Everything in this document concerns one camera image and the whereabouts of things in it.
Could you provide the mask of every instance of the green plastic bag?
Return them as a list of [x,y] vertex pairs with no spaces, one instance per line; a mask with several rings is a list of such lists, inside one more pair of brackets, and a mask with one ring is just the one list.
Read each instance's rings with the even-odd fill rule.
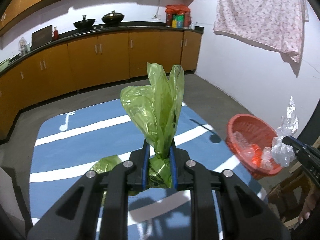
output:
[[174,65],[169,80],[161,65],[147,64],[148,86],[129,86],[121,90],[120,100],[133,123],[154,148],[150,159],[151,187],[171,187],[169,148],[177,131],[183,92],[184,71]]
[[[121,159],[119,158],[118,155],[112,155],[112,156],[100,159],[94,166],[91,167],[90,170],[94,170],[97,173],[103,173],[103,172],[106,172],[106,171],[111,171],[114,167],[116,167],[121,162],[122,161],[121,161]],[[136,192],[136,191],[129,191],[128,195],[129,196],[135,196],[138,193],[139,192]],[[104,202],[106,200],[106,195],[107,195],[107,192],[105,191],[103,193],[103,197],[102,197],[102,202],[101,202],[102,206],[104,205]]]

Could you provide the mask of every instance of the concrete floor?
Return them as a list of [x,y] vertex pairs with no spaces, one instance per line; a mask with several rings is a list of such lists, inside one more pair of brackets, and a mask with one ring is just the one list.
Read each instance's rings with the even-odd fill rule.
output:
[[[8,143],[0,146],[0,165],[15,169],[18,185],[29,209],[29,174],[34,144],[42,123],[56,115],[71,112],[87,106],[118,99],[122,88],[128,85],[147,85],[140,80],[114,85],[61,99],[36,107],[20,115]],[[185,76],[183,101],[212,125],[222,139],[226,137],[226,125],[235,114],[250,112],[228,95],[199,78],[195,74]],[[267,191],[280,180],[276,177],[261,181]]]

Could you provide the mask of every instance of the white wall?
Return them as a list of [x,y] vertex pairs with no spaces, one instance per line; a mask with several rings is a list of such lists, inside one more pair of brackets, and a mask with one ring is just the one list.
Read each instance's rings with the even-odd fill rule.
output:
[[48,25],[57,26],[59,33],[75,29],[74,22],[96,19],[94,24],[103,24],[101,17],[115,10],[125,15],[124,21],[162,21],[165,22],[165,6],[181,4],[183,0],[161,0],[159,13],[161,20],[152,19],[156,14],[159,0],[63,0],[47,6],[25,18],[1,39],[0,62],[19,53],[18,42],[24,37],[31,43],[31,34]]
[[320,22],[308,5],[305,42],[298,77],[280,53],[213,33],[217,0],[188,0],[192,22],[204,27],[196,74],[233,97],[276,128],[286,115],[290,96],[300,118],[297,134],[320,98]]

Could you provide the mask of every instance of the human hand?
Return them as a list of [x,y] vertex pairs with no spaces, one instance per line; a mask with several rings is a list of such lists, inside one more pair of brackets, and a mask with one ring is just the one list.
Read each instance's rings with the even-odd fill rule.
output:
[[315,188],[309,191],[309,194],[304,202],[302,211],[299,215],[299,223],[301,224],[304,219],[308,219],[310,212],[315,209],[317,201],[320,199],[320,189]]

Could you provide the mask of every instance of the orange plastic basket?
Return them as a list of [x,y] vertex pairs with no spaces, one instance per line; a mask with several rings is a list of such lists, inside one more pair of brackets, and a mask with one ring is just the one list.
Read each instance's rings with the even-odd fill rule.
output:
[[248,143],[255,143],[263,150],[264,147],[271,147],[272,139],[277,137],[277,134],[272,127],[253,115],[236,114],[228,122],[226,143],[255,179],[274,176],[281,171],[282,167],[275,163],[274,160],[271,162],[273,169],[266,170],[256,166],[250,159],[242,156],[239,152],[237,141],[233,136],[233,133],[236,131],[242,133]]

